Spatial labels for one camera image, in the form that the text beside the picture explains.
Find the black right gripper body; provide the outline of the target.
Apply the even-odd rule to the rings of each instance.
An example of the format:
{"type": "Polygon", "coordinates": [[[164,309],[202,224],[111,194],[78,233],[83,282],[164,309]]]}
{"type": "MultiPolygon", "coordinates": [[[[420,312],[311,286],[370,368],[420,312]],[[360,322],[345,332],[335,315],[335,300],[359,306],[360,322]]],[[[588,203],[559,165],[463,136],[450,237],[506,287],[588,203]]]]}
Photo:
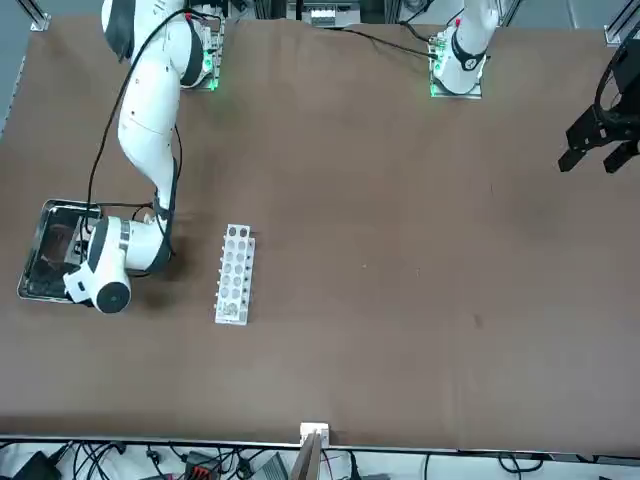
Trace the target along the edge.
{"type": "Polygon", "coordinates": [[[88,258],[90,240],[72,240],[66,249],[63,259],[63,273],[74,273],[80,269],[81,264],[88,258]]]}

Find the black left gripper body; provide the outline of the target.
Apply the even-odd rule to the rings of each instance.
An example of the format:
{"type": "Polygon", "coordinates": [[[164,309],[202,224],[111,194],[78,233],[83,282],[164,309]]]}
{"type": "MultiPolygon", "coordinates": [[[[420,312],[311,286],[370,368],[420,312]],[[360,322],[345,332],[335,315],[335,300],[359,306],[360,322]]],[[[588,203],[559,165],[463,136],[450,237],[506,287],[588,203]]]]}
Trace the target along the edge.
{"type": "Polygon", "coordinates": [[[605,79],[613,75],[619,93],[618,102],[603,110],[607,125],[639,124],[639,40],[631,39],[620,46],[612,58],[605,79]]]}

